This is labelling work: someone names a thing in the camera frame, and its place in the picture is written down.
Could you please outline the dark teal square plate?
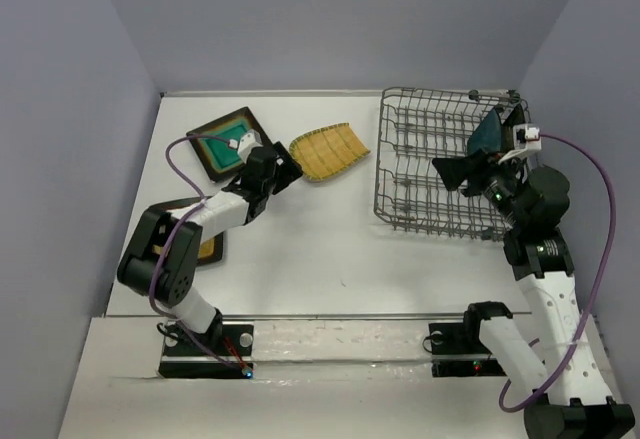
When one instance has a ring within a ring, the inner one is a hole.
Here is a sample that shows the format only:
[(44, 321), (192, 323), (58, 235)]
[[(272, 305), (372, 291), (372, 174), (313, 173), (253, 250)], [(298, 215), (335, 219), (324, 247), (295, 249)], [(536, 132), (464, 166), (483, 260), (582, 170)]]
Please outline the dark teal square plate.
[(472, 156), (478, 152), (500, 153), (503, 149), (503, 129), (500, 112), (493, 108), (481, 120), (467, 140), (466, 153)]

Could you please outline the black floral square plate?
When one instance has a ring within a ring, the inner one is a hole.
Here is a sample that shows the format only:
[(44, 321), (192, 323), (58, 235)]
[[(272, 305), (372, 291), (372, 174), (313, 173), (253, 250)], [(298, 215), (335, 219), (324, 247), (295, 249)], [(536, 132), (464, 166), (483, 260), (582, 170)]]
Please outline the black floral square plate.
[(506, 153), (514, 148), (514, 128), (522, 125), (526, 122), (524, 109), (521, 104), (516, 105), (509, 115), (504, 119), (501, 124), (502, 132), (502, 149), (503, 153)]

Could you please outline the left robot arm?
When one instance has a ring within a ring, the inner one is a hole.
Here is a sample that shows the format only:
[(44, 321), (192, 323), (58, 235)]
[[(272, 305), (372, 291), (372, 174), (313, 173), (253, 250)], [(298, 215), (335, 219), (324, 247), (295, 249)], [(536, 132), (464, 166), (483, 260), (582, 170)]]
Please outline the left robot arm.
[(117, 281), (148, 299), (158, 314), (184, 330), (195, 351), (215, 351), (223, 315), (193, 285), (201, 244), (255, 220), (269, 198), (302, 177), (301, 166), (279, 142), (260, 145), (243, 138), (243, 166), (220, 191), (194, 204), (141, 215), (118, 265)]

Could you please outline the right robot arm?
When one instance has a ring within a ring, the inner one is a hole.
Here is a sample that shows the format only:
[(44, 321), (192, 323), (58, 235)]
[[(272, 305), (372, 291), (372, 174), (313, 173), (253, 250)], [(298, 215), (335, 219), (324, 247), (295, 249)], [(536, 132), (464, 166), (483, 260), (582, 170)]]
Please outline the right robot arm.
[(519, 332), (512, 312), (495, 301), (472, 303), (460, 327), (470, 350), (487, 349), (524, 399), (501, 403), (523, 415), (530, 438), (622, 438), (635, 426), (630, 405), (604, 380), (584, 331), (588, 319), (575, 293), (574, 265), (558, 224), (570, 205), (568, 179), (539, 166), (477, 151), (432, 162), (445, 188), (484, 196), (507, 221), (504, 254), (527, 301), (540, 349)]

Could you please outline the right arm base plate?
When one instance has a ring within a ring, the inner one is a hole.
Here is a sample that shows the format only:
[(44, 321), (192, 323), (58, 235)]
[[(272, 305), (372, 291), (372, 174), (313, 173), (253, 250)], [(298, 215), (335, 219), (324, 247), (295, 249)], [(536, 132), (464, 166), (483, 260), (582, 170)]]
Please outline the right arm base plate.
[(495, 357), (468, 339), (462, 322), (432, 322), (422, 341), (434, 378), (505, 377)]

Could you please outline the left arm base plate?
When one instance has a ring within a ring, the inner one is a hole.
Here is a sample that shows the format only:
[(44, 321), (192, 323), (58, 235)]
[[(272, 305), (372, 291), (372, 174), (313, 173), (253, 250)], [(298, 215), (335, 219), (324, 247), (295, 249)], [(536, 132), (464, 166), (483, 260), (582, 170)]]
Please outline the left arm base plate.
[(163, 339), (157, 372), (164, 379), (250, 380), (254, 377), (254, 324), (251, 322), (225, 322), (216, 343), (194, 334), (200, 345), (171, 321), (158, 322), (156, 331)]

